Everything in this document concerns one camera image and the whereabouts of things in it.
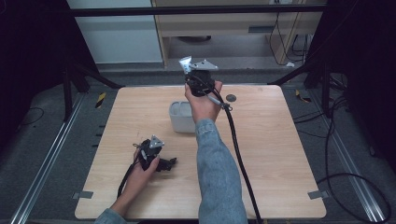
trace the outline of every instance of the black cable on floor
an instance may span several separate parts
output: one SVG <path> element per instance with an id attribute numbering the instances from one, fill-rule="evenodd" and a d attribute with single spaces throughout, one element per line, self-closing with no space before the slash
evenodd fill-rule
<path id="1" fill-rule="evenodd" d="M 318 115 L 315 115 L 314 117 L 312 117 L 312 118 L 309 118 L 309 119 L 304 119 L 304 120 L 298 120 L 298 121 L 294 121 L 294 123 L 295 124 L 298 124 L 298 123 L 305 123 L 305 122 L 308 122 L 308 121 L 311 121 L 311 120 L 314 120 L 314 119 L 317 119 L 317 118 L 320 118 L 320 116 L 322 116 L 322 115 L 324 115 L 325 113 L 320 113 L 320 114 L 318 114 Z"/>
<path id="2" fill-rule="evenodd" d="M 319 184 L 320 182 L 323 182 L 324 180 L 327 180 L 329 191 L 330 191 L 332 197 L 334 198 L 334 200 L 338 203 L 339 206 L 341 206 L 341 208 L 343 208 L 348 214 L 350 214 L 351 216 L 353 216 L 357 220 L 362 221 L 362 222 L 366 222 L 366 223 L 386 223 L 391 218 L 391 206 L 390 206 L 389 201 L 385 197 L 384 193 L 375 184 L 373 184 L 371 181 L 369 181 L 367 178 L 365 178 L 365 177 L 363 177 L 361 175 L 355 175 L 355 174 L 350 174 L 350 173 L 340 173 L 340 174 L 329 175 L 329 140 L 330 140 L 330 136 L 332 135 L 332 129 L 333 129 L 333 125 L 334 125 L 334 111 L 341 105 L 341 103 L 346 101 L 346 99 L 341 99 L 340 101 L 338 101 L 339 99 L 334 101 L 334 104 L 333 104 L 333 106 L 331 108 L 331 116 L 330 116 L 331 122 L 330 122 L 330 127 L 329 127 L 328 134 L 326 136 L 326 144 L 325 144 L 325 172 L 326 172 L 326 176 L 324 178 L 320 179 L 319 181 L 317 181 L 317 184 Z M 385 217 L 385 219 L 382 220 L 382 221 L 378 221 L 378 222 L 371 221 L 371 220 L 365 219 L 363 217 L 359 217 L 358 215 L 352 213 L 349 209 L 347 209 L 338 200 L 338 198 L 336 197 L 334 191 L 332 190 L 332 185 L 330 183 L 330 179 L 334 178 L 334 177 L 337 177 L 337 176 L 354 176 L 354 177 L 363 179 L 373 189 L 375 189 L 375 191 L 381 196 L 381 198 L 384 200 L 385 204 L 387 205 L 388 215 Z"/>
<path id="3" fill-rule="evenodd" d="M 317 138 L 326 138 L 326 136 L 320 136 L 320 135 L 316 135 L 316 134 L 312 134 L 312 133 L 308 133 L 305 131 L 301 131 L 301 130 L 297 130 L 298 133 L 305 133 L 307 135 L 313 136 L 313 137 L 317 137 Z"/>
<path id="4" fill-rule="evenodd" d="M 301 115 L 301 116 L 293 118 L 293 119 L 301 119 L 301 118 L 304 118 L 304 117 L 307 117 L 307 116 L 310 116 L 310 115 L 313 115 L 313 114 L 317 114 L 317 113 L 320 113 L 320 111 L 315 111 L 315 112 L 312 112 L 312 113 L 309 113 L 309 114 L 304 114 L 304 115 Z"/>
<path id="5" fill-rule="evenodd" d="M 40 108 L 40 107 L 32 107 L 32 108 L 30 108 L 29 110 L 40 110 L 40 111 L 41 111 L 41 114 L 40 114 L 40 116 L 38 116 L 37 119 L 35 119 L 35 120 L 33 120 L 33 121 L 29 121 L 29 122 L 22 123 L 21 125 L 29 125 L 29 124 L 36 123 L 36 122 L 38 122 L 41 118 L 43 118 L 44 113 L 45 113 L 45 112 L 44 112 L 44 109 L 42 109 L 42 108 Z"/>

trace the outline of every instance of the white cabinet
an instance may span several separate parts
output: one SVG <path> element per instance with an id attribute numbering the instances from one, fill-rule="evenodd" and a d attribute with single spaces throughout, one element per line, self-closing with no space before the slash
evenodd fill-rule
<path id="1" fill-rule="evenodd" d="M 149 0 L 67 2 L 71 8 L 151 7 Z M 76 17 L 76 21 L 99 68 L 163 62 L 153 16 Z"/>
<path id="2" fill-rule="evenodd" d="M 193 7 L 229 5 L 269 5 L 270 0 L 151 0 L 155 7 Z M 326 0 L 292 0 L 293 4 L 326 3 Z M 205 35 L 250 35 L 252 29 L 261 33 L 272 33 L 271 46 L 276 60 L 283 63 L 286 53 L 296 35 L 315 33 L 321 12 L 283 13 L 230 13 L 230 14 L 191 14 L 159 15 L 156 17 L 163 60 L 166 64 L 172 36 Z"/>

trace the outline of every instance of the gray device part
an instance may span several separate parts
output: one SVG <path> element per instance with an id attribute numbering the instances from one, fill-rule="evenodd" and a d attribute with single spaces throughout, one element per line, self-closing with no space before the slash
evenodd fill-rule
<path id="1" fill-rule="evenodd" d="M 217 66 L 207 60 L 200 63 L 190 63 L 190 68 L 194 70 L 219 70 Z"/>
<path id="2" fill-rule="evenodd" d="M 157 136 L 152 135 L 149 141 L 149 148 L 163 147 L 165 143 L 161 141 Z"/>

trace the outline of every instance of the hand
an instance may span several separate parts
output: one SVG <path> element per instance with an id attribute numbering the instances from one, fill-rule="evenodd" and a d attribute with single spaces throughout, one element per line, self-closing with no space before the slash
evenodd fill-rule
<path id="1" fill-rule="evenodd" d="M 218 92 L 221 91 L 222 83 L 220 81 L 215 81 L 215 88 Z M 212 119 L 216 121 L 216 118 L 219 115 L 221 107 L 216 105 L 212 101 L 207 98 L 207 96 L 195 97 L 191 93 L 191 89 L 189 85 L 185 85 L 186 91 L 184 95 L 187 100 L 190 102 L 191 110 L 192 110 L 192 119 L 195 123 L 197 123 L 201 119 Z"/>
<path id="2" fill-rule="evenodd" d="M 134 153 L 134 158 L 136 158 L 138 149 Z M 160 157 L 157 156 L 155 158 L 149 168 L 144 171 L 140 162 L 138 162 L 131 174 L 128 176 L 128 179 L 125 184 L 125 188 L 120 195 L 120 197 L 111 205 L 111 209 L 120 214 L 122 217 L 125 216 L 129 207 L 131 206 L 134 199 L 139 195 L 139 193 L 145 188 L 157 169 L 158 163 L 160 162 Z"/>

